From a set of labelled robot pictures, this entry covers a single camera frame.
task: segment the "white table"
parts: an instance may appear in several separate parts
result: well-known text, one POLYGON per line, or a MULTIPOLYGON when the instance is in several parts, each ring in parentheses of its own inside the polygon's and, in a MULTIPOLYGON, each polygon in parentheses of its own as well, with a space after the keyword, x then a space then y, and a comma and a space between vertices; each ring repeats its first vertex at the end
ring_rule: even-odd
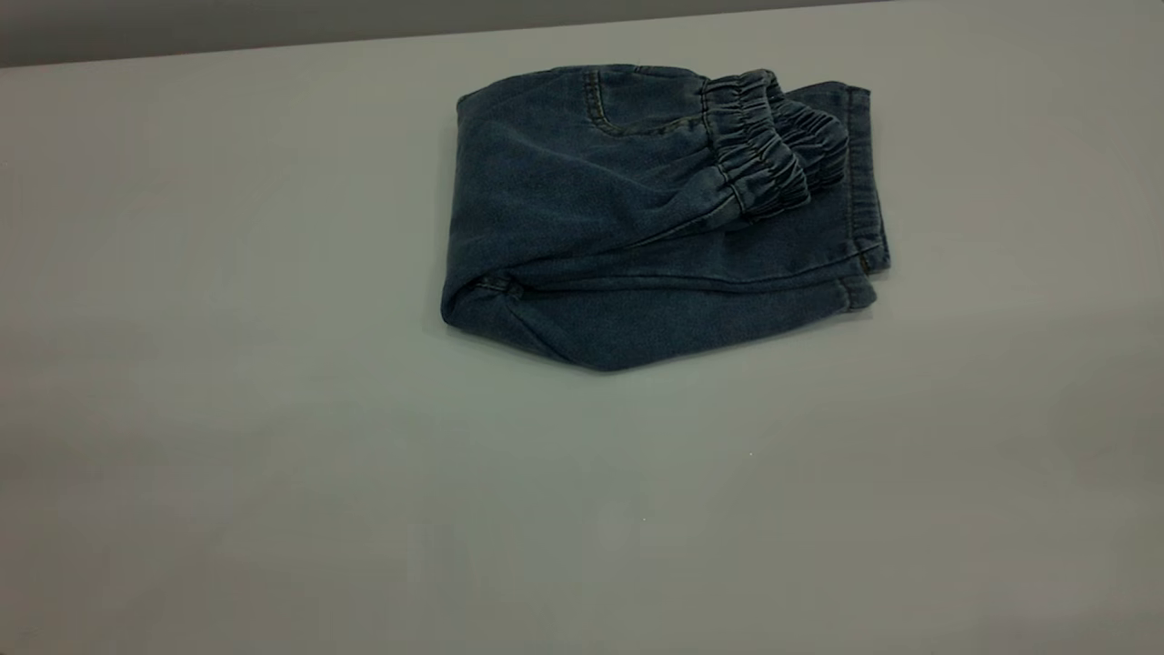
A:
POLYGON ((1164 652, 1164 3, 0 71, 0 653, 1164 652), (447 329, 454 101, 873 90, 871 311, 592 375, 447 329))

